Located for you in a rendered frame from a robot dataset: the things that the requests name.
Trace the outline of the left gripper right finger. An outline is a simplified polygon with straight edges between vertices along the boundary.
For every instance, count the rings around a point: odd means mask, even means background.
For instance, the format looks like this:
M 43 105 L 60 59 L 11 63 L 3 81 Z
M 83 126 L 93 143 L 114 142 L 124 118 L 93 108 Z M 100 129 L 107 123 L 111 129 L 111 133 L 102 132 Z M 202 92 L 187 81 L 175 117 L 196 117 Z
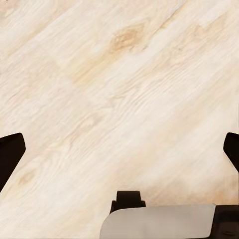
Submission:
M 228 132 L 223 150 L 239 173 L 239 134 Z

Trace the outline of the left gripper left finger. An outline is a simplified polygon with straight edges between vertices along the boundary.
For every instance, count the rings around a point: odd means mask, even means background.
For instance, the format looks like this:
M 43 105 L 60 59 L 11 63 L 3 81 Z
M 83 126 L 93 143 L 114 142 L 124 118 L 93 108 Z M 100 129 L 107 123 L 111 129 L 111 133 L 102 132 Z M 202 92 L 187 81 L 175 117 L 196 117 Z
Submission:
M 0 138 L 0 192 L 26 152 L 21 132 Z

